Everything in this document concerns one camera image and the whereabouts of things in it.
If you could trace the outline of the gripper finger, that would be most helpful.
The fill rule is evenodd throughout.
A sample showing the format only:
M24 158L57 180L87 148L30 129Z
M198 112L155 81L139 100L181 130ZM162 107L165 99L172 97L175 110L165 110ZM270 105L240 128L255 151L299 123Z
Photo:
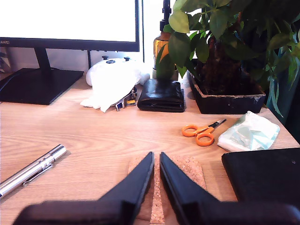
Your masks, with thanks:
M160 176L180 225L216 225L212 215L218 200L192 181L165 153L160 154Z
M132 225L150 188L153 170L154 153L149 152L124 180L98 200L98 224Z

